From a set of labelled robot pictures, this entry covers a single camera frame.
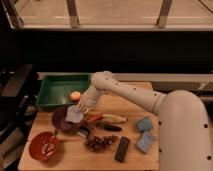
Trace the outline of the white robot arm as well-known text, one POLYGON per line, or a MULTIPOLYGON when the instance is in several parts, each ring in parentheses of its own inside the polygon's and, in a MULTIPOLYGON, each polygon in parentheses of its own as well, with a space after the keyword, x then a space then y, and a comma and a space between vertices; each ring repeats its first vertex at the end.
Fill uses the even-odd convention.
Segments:
POLYGON ((159 171, 213 171, 208 113, 197 95, 186 90, 168 94, 119 82, 109 71, 90 77, 89 88, 78 102, 87 113, 101 95, 113 92, 156 115, 159 121, 159 171))

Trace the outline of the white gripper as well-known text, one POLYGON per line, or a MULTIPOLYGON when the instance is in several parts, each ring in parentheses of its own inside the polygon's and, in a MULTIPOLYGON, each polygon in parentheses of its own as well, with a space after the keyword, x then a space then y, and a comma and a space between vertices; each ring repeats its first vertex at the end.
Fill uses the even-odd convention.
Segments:
POLYGON ((80 101, 77 104, 77 110, 83 111, 84 114, 90 112, 92 108, 97 105, 98 100, 102 96, 102 92, 96 89, 93 85, 90 85, 89 88, 81 95, 80 101))

